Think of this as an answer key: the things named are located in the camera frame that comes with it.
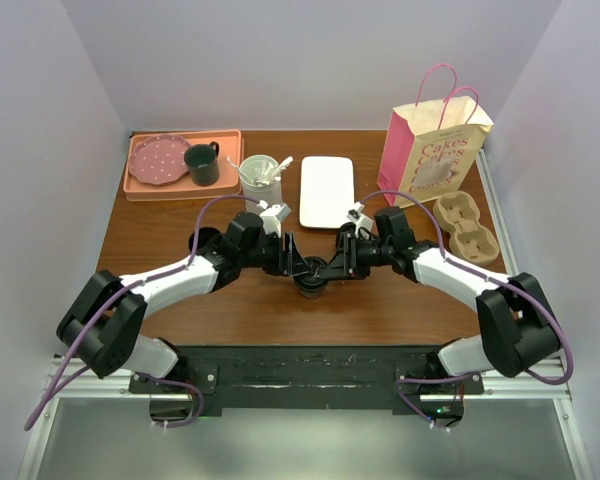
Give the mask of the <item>black coffee lid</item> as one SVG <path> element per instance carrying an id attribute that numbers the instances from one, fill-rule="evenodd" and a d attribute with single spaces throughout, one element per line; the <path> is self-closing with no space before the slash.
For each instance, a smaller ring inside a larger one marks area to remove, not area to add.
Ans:
<path id="1" fill-rule="evenodd" d="M 308 266 L 308 271 L 300 276 L 306 282 L 319 282 L 321 280 L 321 271 L 326 267 L 327 263 L 324 259 L 317 256 L 309 256 L 305 258 Z"/>

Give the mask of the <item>dark brown coffee cup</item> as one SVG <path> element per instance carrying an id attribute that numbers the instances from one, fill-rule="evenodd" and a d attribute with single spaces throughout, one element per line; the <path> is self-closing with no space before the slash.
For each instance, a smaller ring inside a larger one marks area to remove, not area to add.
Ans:
<path id="1" fill-rule="evenodd" d="M 311 276 L 297 276 L 294 278 L 294 284 L 303 297 L 316 299 L 322 295 L 328 281 Z"/>

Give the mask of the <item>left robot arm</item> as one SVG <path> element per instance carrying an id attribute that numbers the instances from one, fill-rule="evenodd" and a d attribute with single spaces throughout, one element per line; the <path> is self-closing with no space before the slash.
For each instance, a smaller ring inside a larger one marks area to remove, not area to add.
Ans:
<path id="1" fill-rule="evenodd" d="M 146 318 L 189 297 L 206 295 L 237 280 L 246 268 L 297 277 L 310 266 L 274 217 L 241 212 L 226 231 L 204 227 L 190 238 L 190 256 L 150 272 L 118 277 L 95 273 L 56 330 L 69 355 L 99 378 L 119 369 L 150 376 L 165 392 L 187 380 L 185 361 L 164 339 L 141 335 Z"/>

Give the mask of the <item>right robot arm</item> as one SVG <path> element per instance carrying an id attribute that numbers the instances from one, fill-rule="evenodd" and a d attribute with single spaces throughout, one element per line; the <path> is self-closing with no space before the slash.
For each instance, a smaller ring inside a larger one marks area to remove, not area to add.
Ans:
<path id="1" fill-rule="evenodd" d="M 419 241 L 398 207 L 373 217 L 356 204 L 339 231 L 334 257 L 318 268 L 323 282 L 367 278 L 375 267 L 390 267 L 414 283 L 435 288 L 477 315 L 479 334 L 454 340 L 425 369 L 428 386 L 449 392 L 461 376 L 495 370 L 505 377 L 529 371 L 557 353 L 563 342 L 537 280 L 508 277 L 475 267 L 439 244 Z"/>

